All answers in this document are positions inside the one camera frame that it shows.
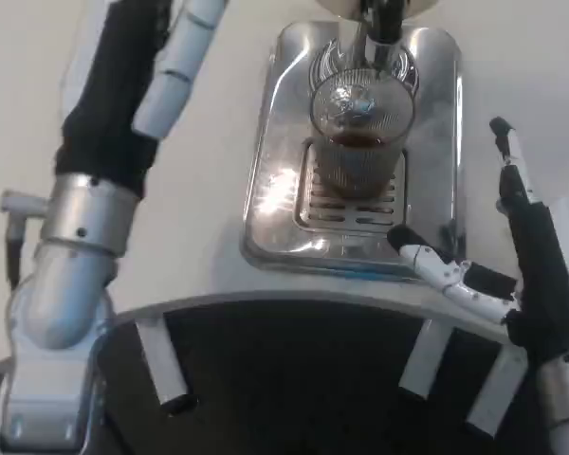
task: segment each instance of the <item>metal base plate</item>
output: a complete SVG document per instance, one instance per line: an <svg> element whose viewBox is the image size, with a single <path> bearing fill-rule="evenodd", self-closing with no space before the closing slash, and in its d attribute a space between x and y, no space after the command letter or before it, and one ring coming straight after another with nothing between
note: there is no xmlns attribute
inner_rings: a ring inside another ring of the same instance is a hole
<svg viewBox="0 0 569 455"><path fill-rule="evenodd" d="M297 23L278 39L248 190L243 252L259 266L412 278L385 239L395 224L406 223L433 245L463 254L460 51L445 31L404 28L403 45L419 76L405 158L394 187L380 198L343 201L321 185L313 151L303 146L311 135L312 63L338 33L335 22Z"/></svg>
<svg viewBox="0 0 569 455"><path fill-rule="evenodd" d="M405 158L376 198L347 200L324 186L317 173L316 155L310 147L299 185L298 222L316 232L337 231L384 236L388 228L405 222Z"/></svg>

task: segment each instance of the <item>white support leg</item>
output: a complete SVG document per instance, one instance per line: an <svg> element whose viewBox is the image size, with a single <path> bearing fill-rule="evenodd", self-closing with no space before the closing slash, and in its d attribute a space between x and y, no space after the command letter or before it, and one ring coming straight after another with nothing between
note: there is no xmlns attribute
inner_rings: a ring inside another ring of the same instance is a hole
<svg viewBox="0 0 569 455"><path fill-rule="evenodd" d="M428 398L453 329L440 320L426 319L398 386Z"/></svg>
<svg viewBox="0 0 569 455"><path fill-rule="evenodd" d="M511 345L503 346L485 385L474 401L468 423L486 434L495 436L526 371L527 357L524 349Z"/></svg>
<svg viewBox="0 0 569 455"><path fill-rule="evenodd" d="M175 412L189 397L164 317L138 319L136 322L141 347L154 382L160 406Z"/></svg>

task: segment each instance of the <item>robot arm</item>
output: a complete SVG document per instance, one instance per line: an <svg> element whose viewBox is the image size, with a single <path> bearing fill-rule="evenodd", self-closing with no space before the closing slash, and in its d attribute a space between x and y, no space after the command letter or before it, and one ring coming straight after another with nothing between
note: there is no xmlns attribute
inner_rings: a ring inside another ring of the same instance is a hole
<svg viewBox="0 0 569 455"><path fill-rule="evenodd" d="M569 199L545 206L529 181L516 131L502 118L492 120L491 129L504 158L498 208L508 218L523 274L520 305L514 280L476 264L458 264L407 227L392 229L388 240L432 287L506 325L537 373L554 452L569 455Z"/></svg>
<svg viewBox="0 0 569 455"><path fill-rule="evenodd" d="M215 5L220 8L209 8ZM209 19L216 27L224 6L225 0L190 0L155 66L171 0L109 2L84 90L64 122L50 199L3 197L13 293L7 314L12 362L0 386L0 454L96 449L104 389L96 353L113 320L106 287L118 274L145 175L163 138L143 127L135 132L132 123L141 105L142 120L166 135L185 101L167 115L159 105L181 91L181 82L189 94L211 37L199 38L197 29L208 29ZM45 220L34 270L19 282L30 217Z"/></svg>

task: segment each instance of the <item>coffee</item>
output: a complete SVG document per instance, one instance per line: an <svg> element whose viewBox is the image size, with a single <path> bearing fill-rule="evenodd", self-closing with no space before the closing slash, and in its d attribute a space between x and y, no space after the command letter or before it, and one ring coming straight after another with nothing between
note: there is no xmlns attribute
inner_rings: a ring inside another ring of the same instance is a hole
<svg viewBox="0 0 569 455"><path fill-rule="evenodd" d="M331 140L344 147L371 148L381 144L381 139L376 136L359 135L356 133L341 133L331 137Z"/></svg>

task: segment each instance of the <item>white table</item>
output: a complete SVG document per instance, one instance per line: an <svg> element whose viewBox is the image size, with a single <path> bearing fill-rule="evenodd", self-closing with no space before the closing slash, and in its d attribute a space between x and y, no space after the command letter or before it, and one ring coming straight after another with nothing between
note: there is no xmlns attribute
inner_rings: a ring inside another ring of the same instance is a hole
<svg viewBox="0 0 569 455"><path fill-rule="evenodd" d="M520 132L547 201L569 194L569 0L441 0L415 18L455 37L465 58L464 154L469 257L515 273L513 246L494 202L499 161L488 121ZM76 36L80 0L0 0L0 192L47 195L59 146L60 79ZM454 313L472 330L501 332L419 286L262 271L239 252L266 59L280 30L330 14L312 0L230 0L193 99L163 145L127 257L110 290L125 317L220 300L329 298L406 312ZM235 110L236 116L228 112ZM219 185L213 182L218 179ZM0 359L8 288L0 215ZM29 236L26 270L37 231Z"/></svg>

